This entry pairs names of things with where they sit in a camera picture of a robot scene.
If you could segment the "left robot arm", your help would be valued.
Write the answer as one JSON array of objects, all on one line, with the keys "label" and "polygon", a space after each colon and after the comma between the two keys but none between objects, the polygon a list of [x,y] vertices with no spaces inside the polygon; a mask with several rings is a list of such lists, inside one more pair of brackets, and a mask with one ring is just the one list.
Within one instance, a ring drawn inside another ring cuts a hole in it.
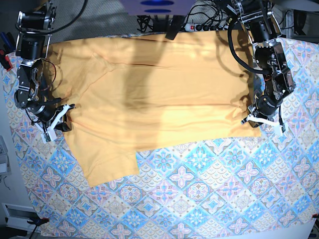
[{"label": "left robot arm", "polygon": [[[248,115],[241,123],[249,122],[252,127],[266,124],[282,136],[286,126],[281,116],[281,104],[296,85],[282,44],[277,40],[281,30],[270,6],[267,0],[228,0],[224,11],[230,17],[227,38],[233,57],[249,72],[262,75],[265,82],[263,92],[255,95],[253,104],[248,107]],[[235,52],[232,30],[237,23],[241,24],[253,46],[257,68],[249,66]]]}]

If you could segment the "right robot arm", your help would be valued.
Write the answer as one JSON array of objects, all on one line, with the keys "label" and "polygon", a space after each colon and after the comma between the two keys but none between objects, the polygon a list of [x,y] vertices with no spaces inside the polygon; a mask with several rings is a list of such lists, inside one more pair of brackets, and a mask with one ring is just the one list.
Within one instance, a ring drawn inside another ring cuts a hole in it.
[{"label": "right robot arm", "polygon": [[62,105],[61,98],[50,98],[45,77],[45,64],[51,34],[49,31],[56,17],[56,7],[47,1],[32,12],[20,11],[17,18],[19,35],[16,56],[22,58],[17,70],[18,89],[14,93],[17,108],[27,116],[34,115],[31,124],[41,132],[44,143],[57,139],[56,131],[68,132],[71,124],[67,113],[75,108],[74,104]]}]

